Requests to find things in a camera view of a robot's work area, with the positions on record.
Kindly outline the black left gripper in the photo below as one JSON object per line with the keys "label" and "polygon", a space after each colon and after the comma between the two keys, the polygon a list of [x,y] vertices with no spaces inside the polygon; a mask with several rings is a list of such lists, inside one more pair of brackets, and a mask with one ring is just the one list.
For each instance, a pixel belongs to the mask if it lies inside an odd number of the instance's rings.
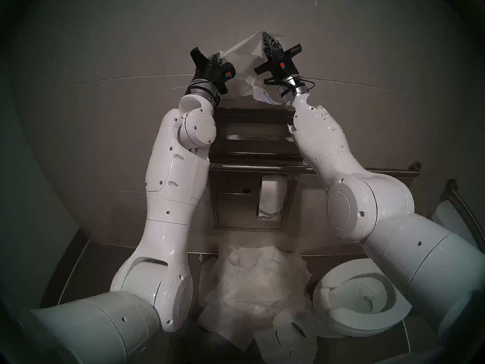
{"label": "black left gripper", "polygon": [[212,83],[218,93],[228,93],[226,83],[236,77],[236,69],[230,62],[223,63],[221,52],[216,52],[208,58],[199,50],[198,47],[190,51],[190,56],[196,66],[193,77],[195,80],[204,80]]}

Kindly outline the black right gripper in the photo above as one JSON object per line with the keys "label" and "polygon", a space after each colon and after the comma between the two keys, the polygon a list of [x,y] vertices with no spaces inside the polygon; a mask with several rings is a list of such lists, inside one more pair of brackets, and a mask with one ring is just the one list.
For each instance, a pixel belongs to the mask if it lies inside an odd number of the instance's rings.
{"label": "black right gripper", "polygon": [[288,50],[283,50],[280,42],[266,31],[261,32],[261,49],[267,61],[254,68],[256,75],[270,72],[272,77],[264,79],[264,83],[286,83],[285,79],[298,75],[293,63],[293,57],[302,51],[300,43]]}

